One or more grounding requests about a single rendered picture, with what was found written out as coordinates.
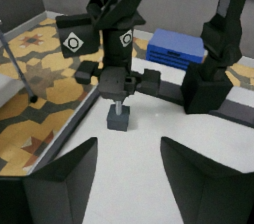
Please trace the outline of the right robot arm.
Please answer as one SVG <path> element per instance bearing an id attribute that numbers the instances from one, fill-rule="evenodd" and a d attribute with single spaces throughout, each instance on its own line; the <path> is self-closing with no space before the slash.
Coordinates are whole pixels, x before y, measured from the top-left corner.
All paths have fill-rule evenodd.
<path id="1" fill-rule="evenodd" d="M 110 55 L 131 52 L 134 26 L 146 24 L 137 10 L 141 1 L 90 0 L 86 14 L 56 16 L 64 59 L 96 54 L 101 41 L 103 50 Z M 225 81 L 223 75 L 227 67 L 232 67 L 242 58 L 239 48 L 242 37 L 240 16 L 245 2 L 219 0 L 215 16 L 203 24 L 200 38 L 208 57 L 202 66 L 197 66 L 203 81 Z M 102 40 L 99 30 L 102 30 Z M 122 101 L 135 94 L 136 78 L 131 76 L 129 63 L 120 63 L 114 65 L 108 59 L 103 60 L 98 84 L 103 99 Z"/>

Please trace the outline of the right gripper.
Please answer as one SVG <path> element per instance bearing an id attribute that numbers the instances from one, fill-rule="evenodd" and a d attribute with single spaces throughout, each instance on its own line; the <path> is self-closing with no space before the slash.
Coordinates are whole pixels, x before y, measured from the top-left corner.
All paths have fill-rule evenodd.
<path id="1" fill-rule="evenodd" d="M 125 55 L 110 55 L 103 50 L 103 58 L 110 60 L 111 64 L 121 65 L 121 61 L 127 61 L 130 69 L 132 68 L 132 51 Z M 75 71 L 74 77 L 77 84 L 89 85 L 91 83 L 91 77 L 98 77 L 99 83 L 102 68 L 99 68 L 99 63 L 96 61 L 83 60 Z M 133 74 L 134 73 L 134 74 Z M 143 75 L 138 74 L 138 71 L 131 70 L 131 76 L 136 78 L 136 87 L 140 83 L 140 91 L 143 94 L 156 96 L 159 93 L 161 72 L 160 70 L 146 69 L 144 68 Z M 141 83 L 142 82 L 142 83 Z"/>

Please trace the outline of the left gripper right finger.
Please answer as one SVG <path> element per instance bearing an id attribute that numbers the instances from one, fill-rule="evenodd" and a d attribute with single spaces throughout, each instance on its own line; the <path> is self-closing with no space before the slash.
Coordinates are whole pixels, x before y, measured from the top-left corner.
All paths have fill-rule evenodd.
<path id="1" fill-rule="evenodd" d="M 164 171 L 183 224 L 254 224 L 254 171 L 243 173 L 168 136 Z"/>

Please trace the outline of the grey metal peg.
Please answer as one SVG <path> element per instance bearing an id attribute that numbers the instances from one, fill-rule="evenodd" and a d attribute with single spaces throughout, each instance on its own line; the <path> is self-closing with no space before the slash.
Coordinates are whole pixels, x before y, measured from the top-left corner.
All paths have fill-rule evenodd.
<path id="1" fill-rule="evenodd" d="M 120 115 L 122 113 L 122 104 L 121 101 L 116 101 L 116 114 Z"/>

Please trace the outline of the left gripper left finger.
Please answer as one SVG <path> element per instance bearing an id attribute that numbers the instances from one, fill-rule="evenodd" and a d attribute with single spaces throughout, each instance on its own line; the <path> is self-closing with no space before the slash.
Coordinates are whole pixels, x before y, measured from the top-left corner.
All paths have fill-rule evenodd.
<path id="1" fill-rule="evenodd" d="M 28 176 L 0 175 L 0 224 L 83 224 L 97 158 L 90 137 Z"/>

